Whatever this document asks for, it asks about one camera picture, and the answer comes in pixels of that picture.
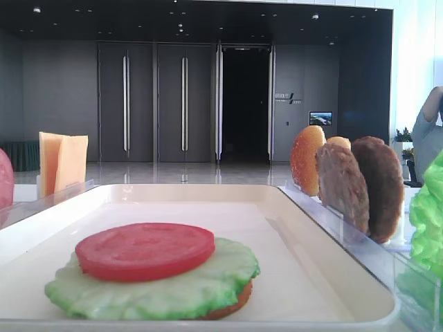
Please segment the red tomato slice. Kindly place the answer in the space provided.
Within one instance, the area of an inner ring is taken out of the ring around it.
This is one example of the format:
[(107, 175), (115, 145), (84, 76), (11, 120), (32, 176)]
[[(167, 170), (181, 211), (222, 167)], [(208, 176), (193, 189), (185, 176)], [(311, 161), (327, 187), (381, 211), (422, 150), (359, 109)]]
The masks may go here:
[(9, 157), (0, 150), (0, 208), (6, 208), (13, 204), (15, 177)]
[(215, 251), (215, 236), (197, 226), (134, 223), (93, 234), (75, 247), (82, 271), (111, 282), (146, 282), (195, 269)]

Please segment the lettuce leaf on tray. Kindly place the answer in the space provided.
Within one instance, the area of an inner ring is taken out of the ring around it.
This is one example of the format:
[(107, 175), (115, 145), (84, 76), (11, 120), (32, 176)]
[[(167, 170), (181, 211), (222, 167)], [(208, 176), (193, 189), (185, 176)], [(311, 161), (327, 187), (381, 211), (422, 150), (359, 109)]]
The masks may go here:
[(76, 255), (44, 287), (67, 316), (89, 320), (198, 320), (237, 303), (237, 296), (260, 274), (253, 251), (225, 238), (201, 266), (153, 282), (105, 282), (80, 270)]

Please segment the inner brown meat patty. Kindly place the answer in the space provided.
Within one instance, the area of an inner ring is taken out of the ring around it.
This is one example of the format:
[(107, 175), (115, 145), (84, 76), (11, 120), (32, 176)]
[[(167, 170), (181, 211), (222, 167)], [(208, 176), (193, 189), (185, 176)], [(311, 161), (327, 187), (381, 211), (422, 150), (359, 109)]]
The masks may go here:
[(322, 204), (339, 211), (344, 221), (368, 235), (368, 187), (354, 154), (327, 142), (317, 149), (315, 160)]

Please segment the brown meat patty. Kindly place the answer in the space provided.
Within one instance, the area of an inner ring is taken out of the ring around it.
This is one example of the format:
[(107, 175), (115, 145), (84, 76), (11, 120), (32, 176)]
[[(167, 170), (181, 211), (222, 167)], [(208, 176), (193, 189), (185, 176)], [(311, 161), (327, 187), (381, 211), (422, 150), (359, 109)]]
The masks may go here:
[(315, 160), (322, 204), (339, 211), (344, 221), (368, 235), (368, 187), (354, 154), (327, 142), (317, 149)]
[(351, 145), (369, 197), (370, 238), (385, 243), (397, 231), (404, 202), (404, 180), (395, 151), (382, 139), (365, 136)]

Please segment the outer brown meat patty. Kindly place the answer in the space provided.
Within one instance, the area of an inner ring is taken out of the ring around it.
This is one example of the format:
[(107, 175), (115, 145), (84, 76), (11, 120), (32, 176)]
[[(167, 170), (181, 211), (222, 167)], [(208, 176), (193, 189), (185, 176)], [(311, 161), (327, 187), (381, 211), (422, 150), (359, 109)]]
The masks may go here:
[(369, 197), (370, 238), (385, 243), (397, 231), (404, 202), (404, 180), (395, 151), (382, 139), (365, 136), (351, 145)]

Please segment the orange cheese slice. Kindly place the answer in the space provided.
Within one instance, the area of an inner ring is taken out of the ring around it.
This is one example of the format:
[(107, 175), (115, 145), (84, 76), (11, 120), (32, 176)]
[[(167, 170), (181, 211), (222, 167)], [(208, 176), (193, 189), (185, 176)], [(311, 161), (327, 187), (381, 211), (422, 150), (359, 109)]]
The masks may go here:
[(58, 167), (58, 154), (63, 135), (39, 132), (40, 196), (55, 192), (55, 179)]

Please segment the bun slice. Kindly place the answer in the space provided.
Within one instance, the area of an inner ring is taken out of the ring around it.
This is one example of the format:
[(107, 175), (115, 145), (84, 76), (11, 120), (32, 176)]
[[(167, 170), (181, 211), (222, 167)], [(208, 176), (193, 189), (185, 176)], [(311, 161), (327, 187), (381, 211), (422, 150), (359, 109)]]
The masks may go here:
[(351, 149), (351, 142), (348, 138), (344, 138), (342, 136), (333, 136), (331, 138), (328, 138), (326, 143), (331, 143), (335, 145), (339, 145), (341, 147)]
[(319, 191), (315, 155), (325, 143), (324, 131), (318, 125), (305, 127), (293, 142), (290, 155), (293, 181), (308, 196), (316, 196)]

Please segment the dark double door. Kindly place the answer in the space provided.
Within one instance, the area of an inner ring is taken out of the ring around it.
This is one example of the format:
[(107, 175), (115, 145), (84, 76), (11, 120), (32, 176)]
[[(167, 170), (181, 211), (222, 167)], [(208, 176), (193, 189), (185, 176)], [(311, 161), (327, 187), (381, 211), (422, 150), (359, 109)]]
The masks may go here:
[(209, 44), (98, 44), (102, 162), (213, 160)]

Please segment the outer bun slice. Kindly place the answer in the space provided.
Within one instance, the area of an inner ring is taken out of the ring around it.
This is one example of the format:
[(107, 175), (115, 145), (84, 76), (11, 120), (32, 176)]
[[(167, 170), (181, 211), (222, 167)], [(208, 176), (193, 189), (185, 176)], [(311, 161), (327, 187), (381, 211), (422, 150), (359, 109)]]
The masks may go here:
[(331, 143), (335, 145), (339, 145), (341, 147), (351, 149), (351, 142), (348, 138), (344, 138), (342, 136), (333, 136), (331, 138), (328, 138), (326, 143)]

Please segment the cream rectangular tray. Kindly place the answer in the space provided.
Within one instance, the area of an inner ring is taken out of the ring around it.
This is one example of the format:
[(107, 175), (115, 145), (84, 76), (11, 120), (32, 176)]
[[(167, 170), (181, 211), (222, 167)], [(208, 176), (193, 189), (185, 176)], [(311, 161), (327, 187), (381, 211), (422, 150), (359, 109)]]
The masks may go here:
[[(83, 304), (128, 302), (132, 313), (159, 303), (141, 284), (111, 284), (71, 262), (75, 245), (110, 228), (147, 222), (199, 226), (219, 239), (206, 264), (163, 285), (173, 300), (217, 290), (234, 268), (260, 274), (238, 312), (215, 321), (124, 321), (69, 318), (45, 296), (61, 275)], [(1, 231), (2, 331), (398, 331), (399, 300), (292, 201), (268, 185), (104, 185)]]

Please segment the potted plant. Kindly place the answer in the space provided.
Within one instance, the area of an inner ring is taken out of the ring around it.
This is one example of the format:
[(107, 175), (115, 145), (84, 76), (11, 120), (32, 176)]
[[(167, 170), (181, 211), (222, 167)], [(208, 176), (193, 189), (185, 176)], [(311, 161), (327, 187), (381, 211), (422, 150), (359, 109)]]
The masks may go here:
[(396, 134), (393, 138), (395, 142), (412, 142), (411, 132), (407, 127), (404, 127), (402, 130), (397, 129)]

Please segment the wall display screen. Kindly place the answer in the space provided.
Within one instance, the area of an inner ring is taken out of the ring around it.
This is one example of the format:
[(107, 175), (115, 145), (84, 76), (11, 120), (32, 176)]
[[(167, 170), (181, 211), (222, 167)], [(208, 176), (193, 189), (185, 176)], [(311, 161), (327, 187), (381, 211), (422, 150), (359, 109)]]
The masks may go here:
[(332, 125), (332, 112), (315, 112), (309, 113), (309, 124), (318, 126)]

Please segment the clear left long rail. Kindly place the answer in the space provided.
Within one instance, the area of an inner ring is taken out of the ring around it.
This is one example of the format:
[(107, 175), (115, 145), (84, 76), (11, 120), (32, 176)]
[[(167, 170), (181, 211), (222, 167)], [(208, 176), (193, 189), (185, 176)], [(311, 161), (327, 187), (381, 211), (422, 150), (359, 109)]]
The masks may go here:
[(20, 202), (10, 207), (5, 207), (1, 209), (1, 229), (83, 194), (95, 186), (94, 180), (89, 180), (84, 183), (71, 185), (61, 192), (37, 199), (36, 201)]

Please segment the clear long rail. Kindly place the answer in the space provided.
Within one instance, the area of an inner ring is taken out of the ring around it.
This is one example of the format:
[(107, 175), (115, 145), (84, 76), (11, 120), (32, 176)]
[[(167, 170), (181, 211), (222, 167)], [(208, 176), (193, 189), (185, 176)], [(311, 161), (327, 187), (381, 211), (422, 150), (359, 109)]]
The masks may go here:
[(280, 189), (393, 292), (400, 320), (409, 330), (442, 330), (442, 281), (410, 259), (407, 246), (379, 245), (295, 185), (285, 183)]
[(83, 194), (95, 186), (94, 180), (89, 180), (84, 183), (71, 185), (61, 192), (37, 199), (36, 201), (20, 202), (10, 207), (5, 207), (1, 209), (1, 229)]

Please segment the clear right long rail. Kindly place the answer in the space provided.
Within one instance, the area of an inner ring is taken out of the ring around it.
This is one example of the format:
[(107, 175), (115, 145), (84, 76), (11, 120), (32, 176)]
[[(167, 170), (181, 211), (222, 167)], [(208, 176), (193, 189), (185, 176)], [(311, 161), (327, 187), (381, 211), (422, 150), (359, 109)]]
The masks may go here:
[(400, 320), (409, 330), (442, 330), (442, 281), (410, 259), (407, 246), (379, 245), (295, 185), (285, 183), (280, 189), (393, 292)]

